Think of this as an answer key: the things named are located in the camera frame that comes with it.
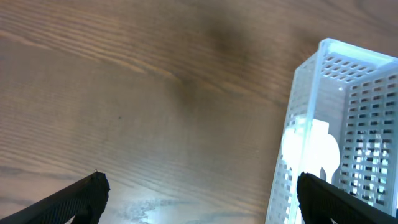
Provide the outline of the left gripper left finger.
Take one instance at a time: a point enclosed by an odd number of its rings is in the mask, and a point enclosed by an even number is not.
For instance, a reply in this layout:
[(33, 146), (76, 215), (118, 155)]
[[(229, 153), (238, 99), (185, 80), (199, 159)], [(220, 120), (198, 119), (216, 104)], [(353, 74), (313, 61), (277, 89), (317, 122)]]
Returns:
[(97, 224), (105, 211), (109, 191), (106, 174), (94, 172), (41, 201), (1, 219), (1, 223)]

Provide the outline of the white plastic spoon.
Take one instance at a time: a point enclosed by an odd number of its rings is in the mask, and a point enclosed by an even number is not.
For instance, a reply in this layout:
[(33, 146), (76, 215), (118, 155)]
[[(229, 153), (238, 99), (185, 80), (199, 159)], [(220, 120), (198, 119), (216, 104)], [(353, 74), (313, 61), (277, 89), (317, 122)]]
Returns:
[(304, 162), (304, 137), (295, 129), (286, 129), (281, 142), (282, 159), (294, 171), (298, 172)]
[(312, 144), (311, 173), (320, 177), (323, 169), (326, 181), (333, 182), (333, 174), (340, 165), (340, 150), (336, 139), (331, 134), (315, 137)]

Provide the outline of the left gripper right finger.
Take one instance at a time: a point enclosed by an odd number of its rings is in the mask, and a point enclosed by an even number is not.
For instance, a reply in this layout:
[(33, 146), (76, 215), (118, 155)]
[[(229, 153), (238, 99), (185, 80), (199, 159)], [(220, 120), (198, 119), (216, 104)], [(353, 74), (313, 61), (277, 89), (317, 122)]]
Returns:
[(302, 172), (297, 179), (297, 198), (306, 224), (394, 224), (388, 215), (347, 194), (317, 176)]

